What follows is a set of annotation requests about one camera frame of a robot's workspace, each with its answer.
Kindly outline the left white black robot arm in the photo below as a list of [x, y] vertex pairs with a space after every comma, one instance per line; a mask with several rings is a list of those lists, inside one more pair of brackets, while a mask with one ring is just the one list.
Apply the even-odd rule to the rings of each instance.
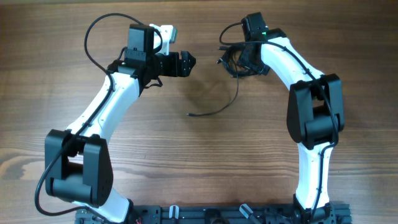
[[132, 24], [127, 46], [104, 72], [100, 91], [65, 130], [45, 138], [45, 171], [37, 186], [47, 195], [84, 212], [78, 223], [141, 223], [132, 200], [113, 188], [109, 140], [126, 111], [145, 89], [162, 86], [161, 77], [187, 77], [195, 58], [172, 52], [177, 30], [171, 25]]

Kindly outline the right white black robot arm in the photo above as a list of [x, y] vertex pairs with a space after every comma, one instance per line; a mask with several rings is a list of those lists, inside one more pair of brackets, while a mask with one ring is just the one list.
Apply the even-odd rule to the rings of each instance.
[[287, 129], [299, 153], [295, 198], [307, 216], [314, 216], [330, 201], [329, 161], [345, 126], [341, 80], [311, 66], [282, 30], [268, 28], [260, 12], [244, 17], [241, 25], [251, 55], [288, 88]]

